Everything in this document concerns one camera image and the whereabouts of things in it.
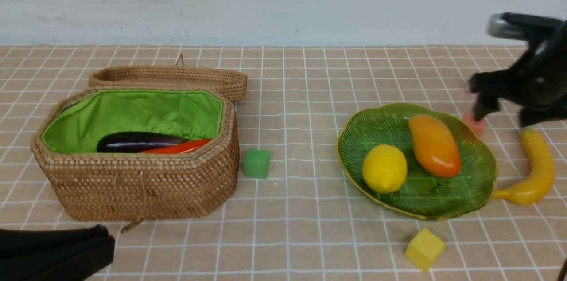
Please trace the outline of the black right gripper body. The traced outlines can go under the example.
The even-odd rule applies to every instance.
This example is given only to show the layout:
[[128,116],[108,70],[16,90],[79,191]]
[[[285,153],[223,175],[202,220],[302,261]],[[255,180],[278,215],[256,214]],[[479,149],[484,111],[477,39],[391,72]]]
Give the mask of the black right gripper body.
[[514,64],[513,91],[521,127],[565,120],[566,113],[566,22],[549,38],[528,43]]

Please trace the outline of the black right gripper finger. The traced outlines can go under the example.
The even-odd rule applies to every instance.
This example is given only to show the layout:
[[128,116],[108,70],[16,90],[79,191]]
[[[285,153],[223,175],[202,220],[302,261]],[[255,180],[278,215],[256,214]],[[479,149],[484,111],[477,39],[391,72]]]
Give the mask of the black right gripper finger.
[[472,116],[478,122],[491,113],[500,111],[500,99],[516,102],[513,74],[510,71],[474,73],[468,80],[469,91],[476,95]]

